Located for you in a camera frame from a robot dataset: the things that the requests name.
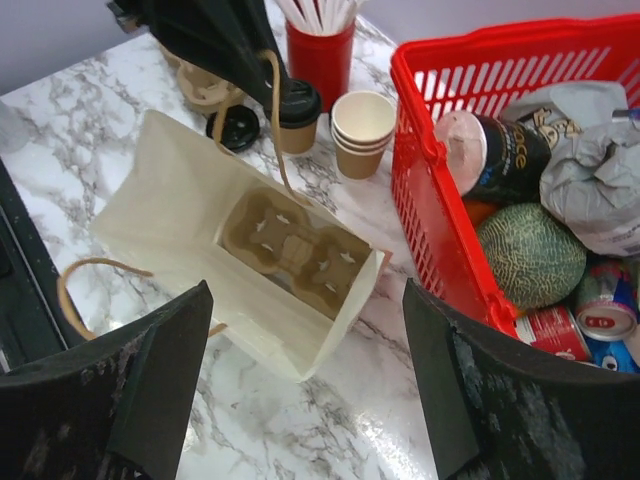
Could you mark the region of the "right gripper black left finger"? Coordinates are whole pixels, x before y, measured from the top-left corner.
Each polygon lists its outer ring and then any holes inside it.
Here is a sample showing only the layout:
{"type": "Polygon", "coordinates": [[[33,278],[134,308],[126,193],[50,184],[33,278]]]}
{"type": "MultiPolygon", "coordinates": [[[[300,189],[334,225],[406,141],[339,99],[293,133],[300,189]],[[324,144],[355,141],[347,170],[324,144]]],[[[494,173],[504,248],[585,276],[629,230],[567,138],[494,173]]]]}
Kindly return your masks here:
{"type": "Polygon", "coordinates": [[[2,376],[2,478],[175,478],[213,305],[200,282],[2,376]]]}

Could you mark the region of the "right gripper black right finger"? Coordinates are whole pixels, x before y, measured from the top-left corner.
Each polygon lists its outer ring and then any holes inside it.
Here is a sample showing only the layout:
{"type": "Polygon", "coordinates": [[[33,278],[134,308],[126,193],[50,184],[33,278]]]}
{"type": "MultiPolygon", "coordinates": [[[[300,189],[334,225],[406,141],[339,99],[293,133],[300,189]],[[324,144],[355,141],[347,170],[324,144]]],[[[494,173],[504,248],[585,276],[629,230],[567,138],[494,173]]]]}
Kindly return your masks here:
{"type": "Polygon", "coordinates": [[[635,479],[639,378],[565,360],[408,281],[403,313],[442,479],[635,479]]]}

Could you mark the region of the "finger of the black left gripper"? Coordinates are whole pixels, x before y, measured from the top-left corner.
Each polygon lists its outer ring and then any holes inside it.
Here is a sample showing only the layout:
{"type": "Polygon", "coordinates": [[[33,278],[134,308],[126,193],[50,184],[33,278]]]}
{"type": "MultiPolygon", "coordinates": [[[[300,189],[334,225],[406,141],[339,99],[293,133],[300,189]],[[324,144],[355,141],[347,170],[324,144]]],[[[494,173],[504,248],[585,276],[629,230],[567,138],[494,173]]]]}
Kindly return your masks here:
{"type": "Polygon", "coordinates": [[[262,1],[115,0],[107,7],[125,32],[146,27],[168,51],[292,116],[293,86],[262,1]]]}

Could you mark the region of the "black plastic cup lid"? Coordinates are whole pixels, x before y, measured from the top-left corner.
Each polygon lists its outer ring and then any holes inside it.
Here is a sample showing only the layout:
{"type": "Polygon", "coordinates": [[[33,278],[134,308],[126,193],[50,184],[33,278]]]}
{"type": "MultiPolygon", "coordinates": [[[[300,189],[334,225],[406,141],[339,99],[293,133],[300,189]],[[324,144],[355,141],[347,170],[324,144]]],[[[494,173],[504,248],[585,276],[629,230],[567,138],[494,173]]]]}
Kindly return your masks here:
{"type": "Polygon", "coordinates": [[[299,129],[313,124],[322,112],[322,99],[308,82],[290,79],[280,97],[279,125],[284,129],[299,129]]]}

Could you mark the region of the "brown paper coffee cup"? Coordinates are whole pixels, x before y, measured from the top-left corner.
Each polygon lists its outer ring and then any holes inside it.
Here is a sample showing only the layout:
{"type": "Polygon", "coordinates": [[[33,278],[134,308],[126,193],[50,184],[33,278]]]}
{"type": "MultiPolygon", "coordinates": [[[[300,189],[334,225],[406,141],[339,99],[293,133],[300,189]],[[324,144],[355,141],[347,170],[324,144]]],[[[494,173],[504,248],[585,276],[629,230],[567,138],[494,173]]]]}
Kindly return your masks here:
{"type": "Polygon", "coordinates": [[[280,137],[281,150],[291,155],[301,155],[309,151],[315,143],[316,130],[317,121],[304,126],[294,125],[291,128],[279,125],[274,129],[275,134],[280,137]]]}

